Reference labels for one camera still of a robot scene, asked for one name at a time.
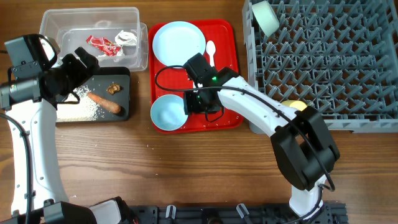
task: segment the wooden table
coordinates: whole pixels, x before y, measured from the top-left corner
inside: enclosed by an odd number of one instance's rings
[[[136,6],[156,23],[223,18],[235,31],[241,75],[247,75],[243,0],[79,3],[40,0],[0,4],[0,42],[38,33],[47,9]],[[0,82],[9,57],[0,54]],[[280,174],[268,137],[248,124],[227,131],[163,135],[149,116],[149,72],[132,74],[132,112],[122,123],[59,124],[58,161],[70,202],[92,205],[121,196],[129,205],[247,205],[288,202],[290,184]],[[0,120],[0,220],[10,217],[14,164],[8,124]],[[398,223],[398,134],[333,131],[341,159],[332,178],[336,192],[324,199],[346,203],[351,223]]]

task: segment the spoon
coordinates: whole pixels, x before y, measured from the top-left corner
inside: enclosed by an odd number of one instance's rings
[[[214,67],[214,54],[216,53],[216,45],[211,40],[206,44],[206,53],[210,57],[210,65]]]

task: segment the candy wrapper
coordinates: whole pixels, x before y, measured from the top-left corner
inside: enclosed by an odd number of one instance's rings
[[[108,39],[104,37],[93,37],[90,35],[86,42],[105,54],[102,56],[123,56],[122,47],[110,42]]]

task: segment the gray dish rack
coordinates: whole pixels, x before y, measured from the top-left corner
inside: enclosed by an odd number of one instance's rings
[[[306,102],[332,130],[398,133],[393,0],[268,0],[280,23],[270,37],[252,13],[261,1],[243,7],[250,85],[277,101]]]

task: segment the orange carrot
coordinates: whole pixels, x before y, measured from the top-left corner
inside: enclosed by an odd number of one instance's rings
[[[92,99],[95,103],[99,104],[100,106],[102,106],[103,108],[107,109],[108,111],[114,114],[117,114],[122,110],[120,105],[118,105],[117,103],[105,100],[104,98],[97,96],[92,92],[87,93],[87,96],[90,99]]]

